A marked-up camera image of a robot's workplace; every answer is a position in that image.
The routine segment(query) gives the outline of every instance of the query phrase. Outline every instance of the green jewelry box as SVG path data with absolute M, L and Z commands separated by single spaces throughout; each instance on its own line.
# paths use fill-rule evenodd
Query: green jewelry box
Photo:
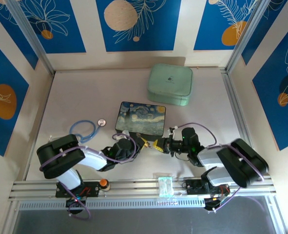
M 193 72 L 189 67 L 156 64 L 148 82 L 148 99 L 185 106 L 192 94 Z

